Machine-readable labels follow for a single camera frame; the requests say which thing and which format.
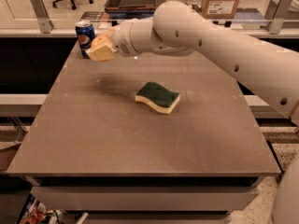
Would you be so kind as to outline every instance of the cardboard box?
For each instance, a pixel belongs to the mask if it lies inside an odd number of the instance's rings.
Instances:
[[[239,0],[202,0],[202,16],[206,19],[233,19]]]

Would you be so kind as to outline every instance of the table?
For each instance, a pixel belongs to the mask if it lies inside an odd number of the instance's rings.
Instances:
[[[135,102],[148,81],[180,92],[173,113]],[[76,44],[7,172],[49,208],[222,223],[279,169],[236,82],[201,54],[99,63]]]

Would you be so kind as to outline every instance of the blue soda can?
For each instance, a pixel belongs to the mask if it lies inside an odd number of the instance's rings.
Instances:
[[[76,23],[76,34],[83,57],[90,58],[86,54],[86,49],[91,47],[91,43],[95,38],[93,25],[89,21],[78,21]]]

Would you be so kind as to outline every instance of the label on box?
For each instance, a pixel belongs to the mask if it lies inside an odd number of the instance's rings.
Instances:
[[[210,1],[207,14],[231,14],[235,1]]]

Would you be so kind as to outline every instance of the green sponge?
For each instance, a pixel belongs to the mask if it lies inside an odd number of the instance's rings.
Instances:
[[[179,93],[169,91],[155,82],[148,82],[135,96],[136,102],[142,102],[162,114],[170,114],[179,101]]]

